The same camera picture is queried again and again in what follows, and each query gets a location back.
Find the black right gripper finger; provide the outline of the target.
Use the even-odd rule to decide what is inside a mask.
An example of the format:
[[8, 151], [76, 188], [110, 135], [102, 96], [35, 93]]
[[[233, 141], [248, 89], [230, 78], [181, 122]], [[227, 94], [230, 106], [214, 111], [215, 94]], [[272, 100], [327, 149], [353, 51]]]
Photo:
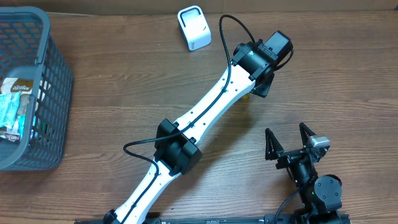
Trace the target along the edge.
[[313, 137], [316, 135], [305, 123], [299, 124], [300, 135], [303, 146], [313, 146]]
[[265, 130], [266, 135], [266, 160], [275, 160], [280, 157], [284, 152], [284, 148], [281, 146], [280, 142], [275, 137], [274, 133], [267, 128]]

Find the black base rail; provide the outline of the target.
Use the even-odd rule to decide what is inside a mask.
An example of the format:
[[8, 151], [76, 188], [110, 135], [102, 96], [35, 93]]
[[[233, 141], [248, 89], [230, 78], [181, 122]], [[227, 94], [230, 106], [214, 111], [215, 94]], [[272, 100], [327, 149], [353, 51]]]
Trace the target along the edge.
[[[310, 223], [341, 223], [341, 224], [351, 224], [349, 215], [341, 215], [340, 220], [338, 218], [331, 218], [326, 220], [326, 218], [320, 218], [318, 220], [313, 219]], [[188, 218], [188, 219], [165, 219], [162, 220], [157, 218], [146, 218], [143, 224], [273, 224], [275, 223], [275, 215], [265, 215], [263, 217], [252, 217], [252, 218]], [[90, 221], [77, 221], [74, 224], [100, 224], [103, 223], [102, 220], [90, 220]], [[294, 223], [292, 215], [279, 215], [277, 218], [278, 224], [288, 224]]]

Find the grey plastic basket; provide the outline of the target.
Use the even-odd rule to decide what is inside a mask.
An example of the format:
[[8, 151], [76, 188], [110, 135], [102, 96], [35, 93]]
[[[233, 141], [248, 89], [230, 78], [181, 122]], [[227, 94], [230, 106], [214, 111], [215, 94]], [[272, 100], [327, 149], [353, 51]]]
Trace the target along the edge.
[[1, 139], [2, 171], [47, 170], [62, 161], [74, 80], [50, 28], [37, 7], [1, 8], [1, 80], [32, 82], [22, 139]]

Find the brown snack pouch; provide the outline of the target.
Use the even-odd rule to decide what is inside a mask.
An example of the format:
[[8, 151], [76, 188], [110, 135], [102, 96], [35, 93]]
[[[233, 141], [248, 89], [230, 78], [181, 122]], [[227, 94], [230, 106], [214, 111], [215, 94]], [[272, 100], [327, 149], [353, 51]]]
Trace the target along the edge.
[[2, 94], [21, 92], [22, 94], [31, 94], [34, 81], [23, 78], [5, 78], [1, 85]]

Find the teal snack packet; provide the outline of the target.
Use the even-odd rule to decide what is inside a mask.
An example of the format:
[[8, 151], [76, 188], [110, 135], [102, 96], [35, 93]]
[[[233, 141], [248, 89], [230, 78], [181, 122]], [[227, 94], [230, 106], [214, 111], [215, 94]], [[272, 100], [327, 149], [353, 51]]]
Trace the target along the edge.
[[1, 124], [0, 126], [12, 128], [16, 121], [20, 105], [21, 92], [1, 94]]

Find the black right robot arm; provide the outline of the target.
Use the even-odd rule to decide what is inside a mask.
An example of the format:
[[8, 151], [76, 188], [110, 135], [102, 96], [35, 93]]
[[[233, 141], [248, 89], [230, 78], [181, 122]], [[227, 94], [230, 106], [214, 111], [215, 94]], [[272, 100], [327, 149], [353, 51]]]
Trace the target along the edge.
[[315, 164], [320, 162], [330, 148], [330, 140], [314, 133], [304, 123], [299, 124], [302, 148], [285, 151], [274, 133], [267, 128], [267, 161], [277, 161], [277, 169], [285, 169], [293, 180], [296, 190], [279, 206], [274, 223], [279, 223], [281, 211], [289, 200], [300, 196], [303, 208], [289, 215], [287, 223], [343, 223], [347, 217], [339, 214], [342, 207], [342, 181], [336, 175], [319, 176]]

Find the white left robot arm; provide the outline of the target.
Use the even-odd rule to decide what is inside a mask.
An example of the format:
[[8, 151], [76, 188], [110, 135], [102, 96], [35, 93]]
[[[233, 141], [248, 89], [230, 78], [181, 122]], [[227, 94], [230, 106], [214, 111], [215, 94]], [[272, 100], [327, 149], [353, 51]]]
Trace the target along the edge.
[[211, 127], [244, 95], [266, 97], [274, 72], [292, 55], [291, 40], [281, 31], [266, 42], [239, 44], [214, 87], [183, 116], [174, 122], [164, 119], [158, 125], [147, 174], [120, 207], [104, 216], [104, 223], [143, 223], [169, 183], [187, 174], [201, 159], [198, 147]]

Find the white barcode scanner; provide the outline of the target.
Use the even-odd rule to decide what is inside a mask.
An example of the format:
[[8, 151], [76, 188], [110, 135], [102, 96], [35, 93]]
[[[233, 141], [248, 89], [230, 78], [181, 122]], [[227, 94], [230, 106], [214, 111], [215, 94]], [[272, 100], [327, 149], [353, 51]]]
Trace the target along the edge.
[[211, 30], [199, 6], [193, 5], [181, 9], [177, 14], [177, 19], [189, 51], [200, 49], [211, 43]]

